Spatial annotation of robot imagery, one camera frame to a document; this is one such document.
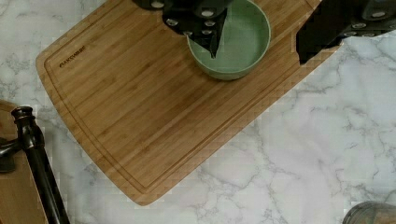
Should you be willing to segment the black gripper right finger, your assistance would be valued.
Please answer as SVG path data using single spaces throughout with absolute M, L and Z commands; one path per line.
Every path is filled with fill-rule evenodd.
M 300 64 L 348 37 L 395 30 L 396 0 L 322 0 L 296 35 Z

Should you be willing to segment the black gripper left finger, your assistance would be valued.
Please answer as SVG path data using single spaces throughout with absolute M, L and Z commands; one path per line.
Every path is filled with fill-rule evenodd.
M 132 0 L 145 10 L 162 12 L 163 23 L 185 35 L 212 58 L 217 56 L 228 7 L 233 0 Z

